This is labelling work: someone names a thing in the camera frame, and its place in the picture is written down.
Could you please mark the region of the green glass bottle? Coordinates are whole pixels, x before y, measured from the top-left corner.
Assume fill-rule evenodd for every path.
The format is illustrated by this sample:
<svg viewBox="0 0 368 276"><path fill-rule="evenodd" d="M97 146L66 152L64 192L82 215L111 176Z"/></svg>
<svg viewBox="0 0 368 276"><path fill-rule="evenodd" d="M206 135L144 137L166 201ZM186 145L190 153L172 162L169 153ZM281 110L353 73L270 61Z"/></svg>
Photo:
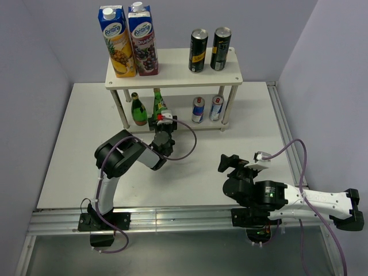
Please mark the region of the green glass bottle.
<svg viewBox="0 0 368 276"><path fill-rule="evenodd" d="M147 123L148 120L146 108L139 100L139 96L136 92L132 93L131 97L132 97L132 106L131 106L132 118L136 125L143 126Z"/></svg>
<svg viewBox="0 0 368 276"><path fill-rule="evenodd" d="M167 110L166 103L161 95L160 88L154 88L154 108L152 113L152 119L154 121L158 120L158 115L162 111Z"/></svg>

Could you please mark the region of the silver energy can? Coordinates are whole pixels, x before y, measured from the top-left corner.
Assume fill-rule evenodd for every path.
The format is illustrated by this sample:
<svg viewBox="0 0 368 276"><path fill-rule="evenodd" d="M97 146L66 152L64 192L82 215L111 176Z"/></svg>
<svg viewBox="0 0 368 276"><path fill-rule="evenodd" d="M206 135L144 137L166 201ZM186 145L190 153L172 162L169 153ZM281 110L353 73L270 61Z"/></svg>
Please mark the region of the silver energy can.
<svg viewBox="0 0 368 276"><path fill-rule="evenodd" d="M224 99L222 95L215 95L212 98L212 104L209 112L209 119L211 121L218 121L222 111Z"/></svg>
<svg viewBox="0 0 368 276"><path fill-rule="evenodd" d="M195 97L193 99L193 110L191 120L195 123L201 123L203 121L205 108L205 100L202 97Z"/></svg>

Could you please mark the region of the black can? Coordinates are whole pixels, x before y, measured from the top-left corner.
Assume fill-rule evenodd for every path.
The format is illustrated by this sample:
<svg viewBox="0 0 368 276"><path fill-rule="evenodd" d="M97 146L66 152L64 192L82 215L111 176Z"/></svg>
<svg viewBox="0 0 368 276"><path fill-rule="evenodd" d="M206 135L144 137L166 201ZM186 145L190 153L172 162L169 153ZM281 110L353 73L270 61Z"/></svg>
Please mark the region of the black can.
<svg viewBox="0 0 368 276"><path fill-rule="evenodd" d="M215 71L221 71L225 67L231 36L232 32L228 27L219 27L215 30L210 60L210 66Z"/></svg>
<svg viewBox="0 0 368 276"><path fill-rule="evenodd" d="M189 70L202 72L205 66L205 55L208 43L208 32L205 29L195 29L190 37Z"/></svg>

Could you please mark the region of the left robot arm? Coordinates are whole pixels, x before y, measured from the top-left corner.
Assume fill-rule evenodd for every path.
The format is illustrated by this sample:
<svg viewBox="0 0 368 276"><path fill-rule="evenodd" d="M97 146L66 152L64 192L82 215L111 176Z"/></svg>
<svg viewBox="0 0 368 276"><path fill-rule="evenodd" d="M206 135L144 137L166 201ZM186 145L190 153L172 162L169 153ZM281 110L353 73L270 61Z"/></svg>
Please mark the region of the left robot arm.
<svg viewBox="0 0 368 276"><path fill-rule="evenodd" d="M175 119L176 116L170 120L149 120L151 129L155 131L154 139L149 145L127 130L122 130L96 149L94 157L99 169L98 184L87 212L91 223L98 229L110 227L118 181L135 162L140 162L153 171L166 163L175 144L172 138L172 133L177 130Z"/></svg>

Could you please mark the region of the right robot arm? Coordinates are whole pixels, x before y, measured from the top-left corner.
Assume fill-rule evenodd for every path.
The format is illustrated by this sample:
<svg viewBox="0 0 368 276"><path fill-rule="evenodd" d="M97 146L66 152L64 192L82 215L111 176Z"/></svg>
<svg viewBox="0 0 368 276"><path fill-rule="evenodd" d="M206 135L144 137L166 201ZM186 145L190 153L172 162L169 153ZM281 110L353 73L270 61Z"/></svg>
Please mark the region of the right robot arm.
<svg viewBox="0 0 368 276"><path fill-rule="evenodd" d="M282 224L288 220L317 223L325 220L343 231L361 231L365 224L358 209L359 192L348 189L340 193L300 190L283 182L255 181L258 174L270 167L270 155L256 152L254 162L237 155L221 155L218 171L228 168L223 193L239 204L231 210L235 227L255 228Z"/></svg>

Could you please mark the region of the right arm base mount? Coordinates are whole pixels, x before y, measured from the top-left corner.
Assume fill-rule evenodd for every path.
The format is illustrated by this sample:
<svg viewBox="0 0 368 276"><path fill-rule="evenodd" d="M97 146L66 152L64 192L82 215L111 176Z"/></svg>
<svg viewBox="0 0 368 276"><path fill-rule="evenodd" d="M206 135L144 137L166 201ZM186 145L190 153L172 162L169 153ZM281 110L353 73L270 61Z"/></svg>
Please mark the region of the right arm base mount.
<svg viewBox="0 0 368 276"><path fill-rule="evenodd" d="M270 212L254 208L231 209L233 227L244 228L250 244L263 248L276 237L281 219L270 219Z"/></svg>

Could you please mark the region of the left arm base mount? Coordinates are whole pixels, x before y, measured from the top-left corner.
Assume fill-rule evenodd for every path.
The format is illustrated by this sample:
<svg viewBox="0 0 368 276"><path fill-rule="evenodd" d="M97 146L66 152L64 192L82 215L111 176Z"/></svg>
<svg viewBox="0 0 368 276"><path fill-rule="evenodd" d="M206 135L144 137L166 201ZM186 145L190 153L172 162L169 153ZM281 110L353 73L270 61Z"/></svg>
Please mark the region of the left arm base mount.
<svg viewBox="0 0 368 276"><path fill-rule="evenodd" d="M131 213L129 212L118 212L110 213L106 217L111 225L101 221L97 216L95 219L89 213L82 213L79 217L78 232L89 232L90 233L90 245L93 250L104 254L118 253L126 249L129 244L129 237L125 233L129 229L131 222ZM104 250L105 247L110 247L117 233L121 233L126 238L126 242L121 249L117 250Z"/></svg>

